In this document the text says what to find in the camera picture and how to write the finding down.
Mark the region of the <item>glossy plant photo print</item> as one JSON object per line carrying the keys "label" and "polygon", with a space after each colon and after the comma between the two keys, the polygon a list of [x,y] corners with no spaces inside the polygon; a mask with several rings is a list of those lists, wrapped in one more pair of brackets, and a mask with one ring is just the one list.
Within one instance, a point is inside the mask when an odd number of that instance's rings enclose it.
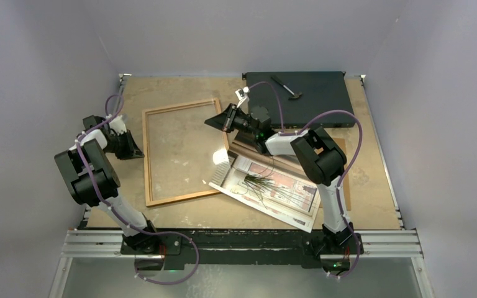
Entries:
{"label": "glossy plant photo print", "polygon": [[315,184],[281,164],[279,158],[237,148],[213,153],[208,185],[265,215],[311,232],[320,206]]}

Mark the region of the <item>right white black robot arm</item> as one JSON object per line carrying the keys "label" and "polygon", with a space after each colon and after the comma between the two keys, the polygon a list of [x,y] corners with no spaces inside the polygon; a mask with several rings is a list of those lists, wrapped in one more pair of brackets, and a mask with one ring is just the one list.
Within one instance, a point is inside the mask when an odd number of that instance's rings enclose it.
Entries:
{"label": "right white black robot arm", "polygon": [[266,108],[255,107],[246,113],[238,105],[229,104],[224,111],[206,119],[204,123],[225,133],[238,130],[251,135],[261,155],[295,157],[308,180],[316,184],[320,195],[324,211],[324,245],[329,251],[338,253],[348,245],[354,232],[342,192],[346,170],[351,163],[323,126],[318,124],[319,119],[333,114],[347,115],[348,112],[323,112],[300,131],[283,133],[274,130]]}

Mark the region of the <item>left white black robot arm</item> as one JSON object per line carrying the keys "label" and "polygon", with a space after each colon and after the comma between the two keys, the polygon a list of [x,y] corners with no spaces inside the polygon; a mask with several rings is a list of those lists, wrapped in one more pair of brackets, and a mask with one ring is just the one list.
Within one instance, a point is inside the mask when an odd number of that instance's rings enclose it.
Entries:
{"label": "left white black robot arm", "polygon": [[69,193],[77,204],[97,207],[115,221],[129,248],[156,252],[160,247],[156,228],[120,194],[119,177],[106,156],[131,160],[143,158],[143,152],[120,116],[91,115],[83,124],[85,131],[75,144],[54,157]]}

